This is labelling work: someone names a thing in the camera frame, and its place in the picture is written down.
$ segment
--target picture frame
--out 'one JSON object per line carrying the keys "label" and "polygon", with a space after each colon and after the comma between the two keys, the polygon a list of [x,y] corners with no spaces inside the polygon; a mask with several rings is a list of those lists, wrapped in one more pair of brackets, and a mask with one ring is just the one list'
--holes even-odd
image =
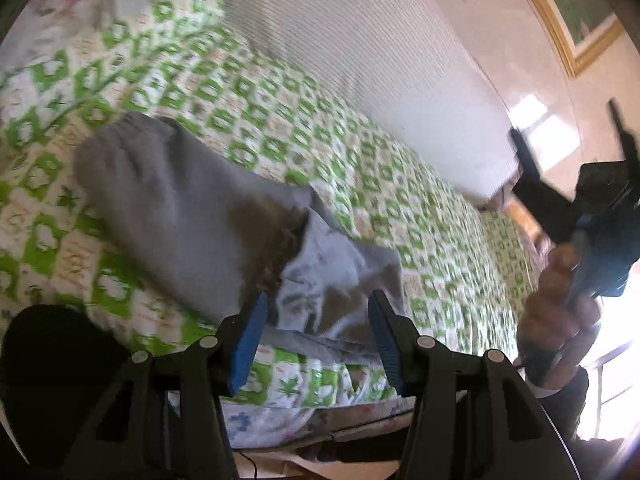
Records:
{"label": "picture frame", "polygon": [[569,76],[580,75],[623,32],[606,0],[530,0]]}

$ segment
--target black sleeve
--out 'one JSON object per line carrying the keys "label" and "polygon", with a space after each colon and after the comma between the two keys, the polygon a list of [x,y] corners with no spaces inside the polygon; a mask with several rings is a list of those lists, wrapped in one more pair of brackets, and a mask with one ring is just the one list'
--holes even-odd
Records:
{"label": "black sleeve", "polygon": [[540,405],[545,409],[565,442],[569,442],[575,435],[580,414],[584,409],[588,387],[589,375],[587,370],[580,367],[575,377],[562,390],[552,396],[539,399]]}

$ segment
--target finger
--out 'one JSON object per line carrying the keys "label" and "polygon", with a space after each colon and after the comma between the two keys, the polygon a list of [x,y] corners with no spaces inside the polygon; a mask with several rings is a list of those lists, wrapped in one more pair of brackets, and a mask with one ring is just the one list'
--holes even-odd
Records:
{"label": "finger", "polygon": [[536,318],[525,316],[518,328],[518,350],[526,354],[531,345],[543,350],[558,350],[565,339],[542,325]]}
{"label": "finger", "polygon": [[569,294],[571,282],[570,271],[549,266],[540,272],[538,291],[546,298],[562,303]]}
{"label": "finger", "polygon": [[549,265],[558,269],[574,270],[580,263],[580,256],[571,244],[562,244],[549,253]]}
{"label": "finger", "polygon": [[578,334],[562,348],[562,359],[560,359],[560,363],[558,364],[562,364],[563,366],[576,366],[580,364],[584,356],[588,354],[593,346],[593,343],[595,343],[599,332],[599,325],[591,326],[578,332]]}
{"label": "finger", "polygon": [[527,315],[565,341],[580,332],[582,325],[561,303],[553,303],[539,292],[527,298]]}
{"label": "finger", "polygon": [[602,318],[602,309],[600,304],[587,294],[578,296],[574,306],[575,319],[582,329],[588,329],[594,326]]}

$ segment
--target bed sheet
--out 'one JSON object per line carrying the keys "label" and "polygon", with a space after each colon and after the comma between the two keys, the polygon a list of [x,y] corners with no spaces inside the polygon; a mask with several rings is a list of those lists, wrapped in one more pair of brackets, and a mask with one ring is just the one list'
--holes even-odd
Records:
{"label": "bed sheet", "polygon": [[[215,331],[111,243],[74,181],[73,148],[135,110],[176,118],[255,173],[311,184],[350,235],[398,250],[421,333],[452,350],[513,356],[530,291],[513,223],[481,216],[403,143],[301,68],[253,51],[221,15],[220,0],[154,0],[135,19],[83,29],[6,74],[2,149],[13,160],[0,180],[2,322],[29,304],[65,303],[156,355]],[[260,346],[230,402],[329,408],[395,396],[379,363]]]}
{"label": "bed sheet", "polygon": [[414,397],[341,408],[269,408],[223,402],[235,449],[284,450],[326,440],[355,440],[409,426]]}

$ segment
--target metal screw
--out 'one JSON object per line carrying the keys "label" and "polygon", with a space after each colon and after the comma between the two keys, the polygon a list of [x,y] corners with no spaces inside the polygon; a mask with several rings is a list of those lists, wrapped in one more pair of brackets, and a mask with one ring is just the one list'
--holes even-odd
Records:
{"label": "metal screw", "polygon": [[203,348],[213,348],[218,344],[218,338],[213,335],[206,335],[200,340],[200,346]]}
{"label": "metal screw", "polygon": [[494,363],[501,363],[502,361],[504,361],[504,354],[499,350],[489,350],[486,353],[486,356]]}
{"label": "metal screw", "polygon": [[149,357],[149,352],[146,350],[138,350],[131,356],[131,360],[135,362],[135,364],[139,365],[140,363],[145,362]]}
{"label": "metal screw", "polygon": [[421,348],[433,348],[436,346],[436,340],[428,335],[421,335],[418,338],[418,346]]}

